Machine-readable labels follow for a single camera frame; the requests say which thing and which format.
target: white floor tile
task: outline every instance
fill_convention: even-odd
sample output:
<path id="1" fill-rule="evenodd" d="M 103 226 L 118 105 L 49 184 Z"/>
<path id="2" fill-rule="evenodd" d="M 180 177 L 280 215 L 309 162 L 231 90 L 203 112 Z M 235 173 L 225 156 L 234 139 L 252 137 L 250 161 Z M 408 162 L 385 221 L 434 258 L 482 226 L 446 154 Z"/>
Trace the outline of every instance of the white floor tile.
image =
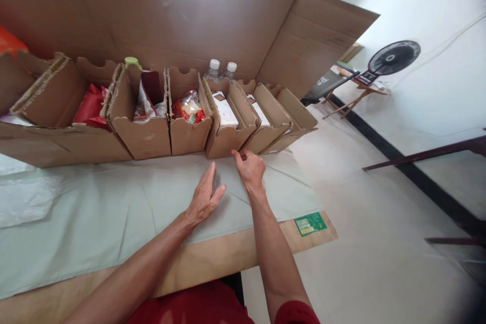
<path id="1" fill-rule="evenodd" d="M 309 106 L 319 130 L 291 146 L 339 238 L 295 255 L 323 324 L 439 323 L 477 289 L 425 237 L 467 236 L 399 170 L 364 172 L 386 160 L 327 105 Z M 255 322 L 269 322 L 260 270 L 241 273 Z"/>

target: forearm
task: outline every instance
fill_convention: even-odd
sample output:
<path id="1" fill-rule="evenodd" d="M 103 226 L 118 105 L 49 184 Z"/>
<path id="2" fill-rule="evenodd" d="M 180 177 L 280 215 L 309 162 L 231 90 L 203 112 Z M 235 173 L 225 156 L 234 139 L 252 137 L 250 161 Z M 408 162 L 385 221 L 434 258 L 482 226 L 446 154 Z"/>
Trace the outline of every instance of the forearm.
<path id="1" fill-rule="evenodd" d="M 67 323 L 125 322 L 147 299 L 195 224 L 181 213 L 77 308 Z"/>
<path id="2" fill-rule="evenodd" d="M 262 274 L 270 321 L 287 301 L 310 306 L 289 244 L 268 204 L 263 186 L 247 188 L 252 205 L 258 263 Z"/>

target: person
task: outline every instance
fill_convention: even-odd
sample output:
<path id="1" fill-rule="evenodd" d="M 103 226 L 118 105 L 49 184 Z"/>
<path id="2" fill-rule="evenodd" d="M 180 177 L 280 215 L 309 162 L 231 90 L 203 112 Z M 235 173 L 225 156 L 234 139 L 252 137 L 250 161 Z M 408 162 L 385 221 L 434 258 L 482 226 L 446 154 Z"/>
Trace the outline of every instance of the person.
<path id="1" fill-rule="evenodd" d="M 262 183 L 265 163 L 248 150 L 232 155 L 250 199 L 255 243 L 272 324 L 319 323 L 297 265 Z M 182 243 L 218 207 L 226 190 L 213 193 L 216 165 L 201 176 L 189 208 L 113 272 L 71 314 L 66 323 L 254 323 L 234 291 L 220 280 L 147 300 Z"/>

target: black fan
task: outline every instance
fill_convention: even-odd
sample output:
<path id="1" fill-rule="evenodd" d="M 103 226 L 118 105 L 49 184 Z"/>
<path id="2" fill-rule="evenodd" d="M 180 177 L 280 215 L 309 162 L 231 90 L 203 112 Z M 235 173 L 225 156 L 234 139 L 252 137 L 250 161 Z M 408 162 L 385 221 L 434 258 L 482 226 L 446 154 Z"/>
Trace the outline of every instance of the black fan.
<path id="1" fill-rule="evenodd" d="M 368 63 L 368 70 L 357 77 L 365 85 L 371 85 L 378 76 L 402 71 L 420 54 L 420 46 L 413 40 L 401 40 L 380 49 Z"/>

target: red sleeve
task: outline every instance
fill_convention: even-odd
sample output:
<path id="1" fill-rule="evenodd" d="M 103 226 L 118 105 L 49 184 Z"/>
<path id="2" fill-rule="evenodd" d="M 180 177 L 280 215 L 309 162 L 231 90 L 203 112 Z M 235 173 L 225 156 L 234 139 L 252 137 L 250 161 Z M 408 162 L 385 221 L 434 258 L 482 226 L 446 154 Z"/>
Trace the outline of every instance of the red sleeve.
<path id="1" fill-rule="evenodd" d="M 320 321 L 309 305 L 288 301 L 277 311 L 275 324 L 320 324 Z"/>

